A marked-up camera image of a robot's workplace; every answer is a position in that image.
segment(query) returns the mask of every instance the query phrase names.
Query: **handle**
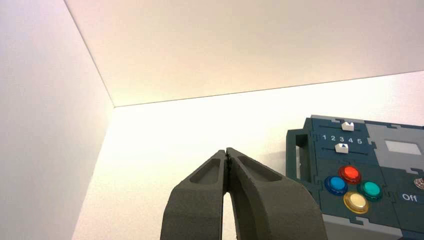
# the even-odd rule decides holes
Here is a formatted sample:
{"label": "handle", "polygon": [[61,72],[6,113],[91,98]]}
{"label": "handle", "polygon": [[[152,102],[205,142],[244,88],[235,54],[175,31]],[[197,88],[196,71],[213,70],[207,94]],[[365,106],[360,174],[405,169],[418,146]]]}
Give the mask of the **handle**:
{"label": "handle", "polygon": [[308,143],[309,132],[305,129],[293,129],[287,131],[285,138],[285,175],[293,180],[297,179],[296,146]]}

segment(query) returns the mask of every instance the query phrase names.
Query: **white floor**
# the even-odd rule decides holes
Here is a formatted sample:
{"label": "white floor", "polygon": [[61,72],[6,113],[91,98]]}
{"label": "white floor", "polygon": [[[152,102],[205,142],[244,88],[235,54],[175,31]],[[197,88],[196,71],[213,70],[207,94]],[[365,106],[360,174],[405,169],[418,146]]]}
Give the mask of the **white floor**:
{"label": "white floor", "polygon": [[[73,239],[158,240],[171,190],[217,150],[284,174],[287,130],[310,115],[424,125],[423,93],[421,71],[115,108]],[[232,218],[226,195],[224,240]]]}

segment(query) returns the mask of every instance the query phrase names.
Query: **metal knob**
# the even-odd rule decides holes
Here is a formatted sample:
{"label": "metal knob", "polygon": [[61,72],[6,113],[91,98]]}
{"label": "metal knob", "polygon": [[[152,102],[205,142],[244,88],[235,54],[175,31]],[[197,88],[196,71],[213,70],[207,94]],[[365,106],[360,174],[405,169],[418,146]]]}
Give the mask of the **metal knob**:
{"label": "metal knob", "polygon": [[415,179],[413,183],[417,188],[424,190],[424,177]]}

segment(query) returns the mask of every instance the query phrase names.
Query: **control panel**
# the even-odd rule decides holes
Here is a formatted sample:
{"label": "control panel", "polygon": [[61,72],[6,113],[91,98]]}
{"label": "control panel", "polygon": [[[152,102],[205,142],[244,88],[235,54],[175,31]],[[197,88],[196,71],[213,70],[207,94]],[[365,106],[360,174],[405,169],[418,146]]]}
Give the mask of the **control panel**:
{"label": "control panel", "polygon": [[424,240],[423,126],[313,115],[286,144],[328,239]]}

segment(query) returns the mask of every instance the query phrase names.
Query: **yellow button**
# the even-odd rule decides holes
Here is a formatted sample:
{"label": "yellow button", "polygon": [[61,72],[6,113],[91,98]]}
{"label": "yellow button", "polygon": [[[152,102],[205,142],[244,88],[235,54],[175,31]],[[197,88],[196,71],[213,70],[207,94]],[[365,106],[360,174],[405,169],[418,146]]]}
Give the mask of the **yellow button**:
{"label": "yellow button", "polygon": [[368,212],[368,201],[363,195],[357,192],[346,192],[343,196],[343,202],[350,211],[356,214],[364,214]]}

